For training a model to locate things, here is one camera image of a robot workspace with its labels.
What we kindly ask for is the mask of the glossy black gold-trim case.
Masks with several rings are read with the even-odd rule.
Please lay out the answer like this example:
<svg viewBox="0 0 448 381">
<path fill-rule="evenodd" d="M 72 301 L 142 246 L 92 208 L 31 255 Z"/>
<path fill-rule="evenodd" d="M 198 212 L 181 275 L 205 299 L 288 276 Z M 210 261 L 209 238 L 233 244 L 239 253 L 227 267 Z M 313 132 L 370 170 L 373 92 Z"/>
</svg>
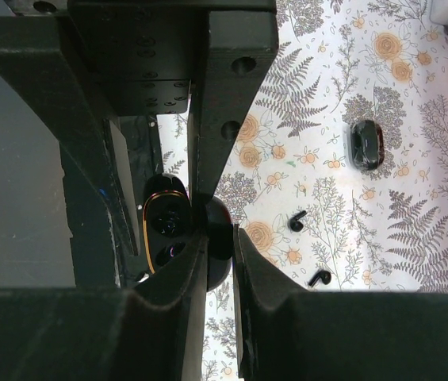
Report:
<svg viewBox="0 0 448 381">
<path fill-rule="evenodd" d="M 152 176 L 144 188 L 142 226 L 147 272 L 154 274 L 182 253 L 200 221 L 209 239 L 207 290 L 218 288 L 232 263 L 232 218 L 217 197 L 197 214 L 182 181 L 171 174 Z"/>
</svg>

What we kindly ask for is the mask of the taped black charging case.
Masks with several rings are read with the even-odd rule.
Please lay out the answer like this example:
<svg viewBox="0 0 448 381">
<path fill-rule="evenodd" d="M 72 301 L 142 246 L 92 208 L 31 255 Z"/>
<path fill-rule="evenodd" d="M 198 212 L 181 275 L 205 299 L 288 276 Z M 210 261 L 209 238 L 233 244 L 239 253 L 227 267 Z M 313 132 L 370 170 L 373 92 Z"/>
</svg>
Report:
<svg viewBox="0 0 448 381">
<path fill-rule="evenodd" d="M 350 154 L 353 165 L 360 171 L 374 171 L 385 159 L 381 126 L 373 120 L 357 121 L 350 128 Z"/>
</svg>

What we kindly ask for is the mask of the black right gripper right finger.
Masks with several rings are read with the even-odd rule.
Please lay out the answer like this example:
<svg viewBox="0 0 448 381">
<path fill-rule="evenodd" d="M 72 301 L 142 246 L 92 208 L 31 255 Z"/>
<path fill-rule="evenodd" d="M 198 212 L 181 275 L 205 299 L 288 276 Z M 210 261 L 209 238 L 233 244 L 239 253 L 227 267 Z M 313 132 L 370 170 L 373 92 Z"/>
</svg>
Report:
<svg viewBox="0 0 448 381">
<path fill-rule="evenodd" d="M 309 291 L 233 243 L 241 378 L 448 380 L 448 294 Z"/>
</svg>

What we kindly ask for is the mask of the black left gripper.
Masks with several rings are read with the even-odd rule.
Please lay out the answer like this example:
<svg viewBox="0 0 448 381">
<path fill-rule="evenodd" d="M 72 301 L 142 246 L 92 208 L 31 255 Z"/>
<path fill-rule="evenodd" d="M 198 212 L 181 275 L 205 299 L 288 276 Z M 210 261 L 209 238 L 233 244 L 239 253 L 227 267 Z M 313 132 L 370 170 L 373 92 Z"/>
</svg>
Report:
<svg viewBox="0 0 448 381">
<path fill-rule="evenodd" d="M 138 248 L 113 148 L 116 113 L 190 108 L 190 196 L 213 196 L 278 52 L 275 2 L 10 1 L 8 7 L 19 17 L 0 16 L 0 76 L 101 199 L 125 253 Z"/>
</svg>

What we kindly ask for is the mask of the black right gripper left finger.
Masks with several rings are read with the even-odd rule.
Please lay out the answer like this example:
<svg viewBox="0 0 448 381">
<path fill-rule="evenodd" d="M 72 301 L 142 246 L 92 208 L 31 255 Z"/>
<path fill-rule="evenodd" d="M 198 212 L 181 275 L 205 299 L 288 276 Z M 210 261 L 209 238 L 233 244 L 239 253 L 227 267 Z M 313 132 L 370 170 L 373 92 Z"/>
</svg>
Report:
<svg viewBox="0 0 448 381">
<path fill-rule="evenodd" d="M 0 380 L 198 380 L 207 237 L 133 289 L 0 289 Z"/>
</svg>

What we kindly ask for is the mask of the floral table mat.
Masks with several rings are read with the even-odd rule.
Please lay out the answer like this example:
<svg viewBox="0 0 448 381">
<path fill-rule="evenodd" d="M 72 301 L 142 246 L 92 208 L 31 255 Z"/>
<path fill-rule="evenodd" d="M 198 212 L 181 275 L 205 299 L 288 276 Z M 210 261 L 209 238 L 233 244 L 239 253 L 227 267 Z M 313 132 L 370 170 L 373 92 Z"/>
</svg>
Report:
<svg viewBox="0 0 448 381">
<path fill-rule="evenodd" d="M 448 294 L 448 33 L 431 1 L 276 7 L 278 55 L 216 195 L 258 252 L 309 291 Z M 350 128 L 365 119 L 383 131 L 374 171 L 350 154 Z M 331 282 L 308 287 L 319 270 Z M 246 380 L 234 290 L 229 275 L 209 292 L 203 380 Z"/>
</svg>

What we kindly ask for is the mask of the black earbud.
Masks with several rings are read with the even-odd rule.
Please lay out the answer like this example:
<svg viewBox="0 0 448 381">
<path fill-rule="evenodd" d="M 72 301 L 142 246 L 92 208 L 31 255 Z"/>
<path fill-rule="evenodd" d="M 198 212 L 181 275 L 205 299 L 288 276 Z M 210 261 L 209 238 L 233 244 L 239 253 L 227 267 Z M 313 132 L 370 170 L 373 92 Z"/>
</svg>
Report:
<svg viewBox="0 0 448 381">
<path fill-rule="evenodd" d="M 327 270 L 319 270 L 308 282 L 308 287 L 314 287 L 317 283 L 328 285 L 331 282 L 332 275 Z"/>
<path fill-rule="evenodd" d="M 299 211 L 289 219 L 289 229 L 292 232 L 299 233 L 303 230 L 304 224 L 302 219 L 307 215 L 306 210 Z"/>
</svg>

